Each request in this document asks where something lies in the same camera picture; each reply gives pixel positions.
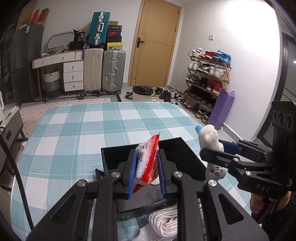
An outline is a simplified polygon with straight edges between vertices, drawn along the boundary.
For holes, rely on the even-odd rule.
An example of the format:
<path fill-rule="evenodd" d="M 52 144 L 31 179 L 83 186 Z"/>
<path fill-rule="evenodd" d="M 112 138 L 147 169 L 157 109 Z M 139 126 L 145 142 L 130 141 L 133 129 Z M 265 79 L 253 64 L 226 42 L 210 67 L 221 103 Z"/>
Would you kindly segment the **person's right hand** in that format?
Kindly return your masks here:
<path fill-rule="evenodd" d="M 291 191 L 288 191 L 287 194 L 280 200 L 280 203 L 277 207 L 278 210 L 282 210 L 285 208 L 290 200 L 291 196 Z M 250 210 L 258 214 L 260 210 L 264 208 L 264 202 L 263 202 L 263 196 L 257 195 L 257 194 L 251 194 L 251 199 L 250 199 Z"/>

